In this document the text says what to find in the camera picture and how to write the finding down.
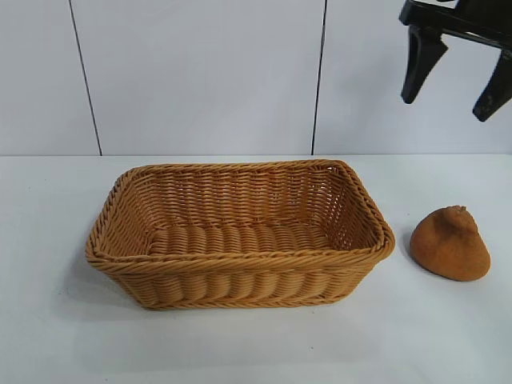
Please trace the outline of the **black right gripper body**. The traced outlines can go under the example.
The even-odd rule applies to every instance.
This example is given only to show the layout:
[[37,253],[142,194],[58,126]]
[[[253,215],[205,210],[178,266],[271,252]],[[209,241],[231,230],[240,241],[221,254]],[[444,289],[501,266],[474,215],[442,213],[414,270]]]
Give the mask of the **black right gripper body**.
[[511,1],[456,1],[454,8],[405,1],[399,15],[405,25],[426,26],[444,33],[475,35],[497,44],[511,44]]

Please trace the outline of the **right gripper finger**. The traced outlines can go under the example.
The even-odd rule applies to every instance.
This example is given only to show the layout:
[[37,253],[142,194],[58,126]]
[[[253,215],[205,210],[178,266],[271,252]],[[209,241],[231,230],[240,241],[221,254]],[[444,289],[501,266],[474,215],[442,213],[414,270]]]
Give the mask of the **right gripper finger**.
[[408,62],[401,96],[404,103],[412,104],[448,47],[442,41],[442,32],[431,27],[409,26],[408,36]]
[[494,72],[473,108],[477,120],[485,122],[511,100],[511,48],[492,41],[481,44],[501,50]]

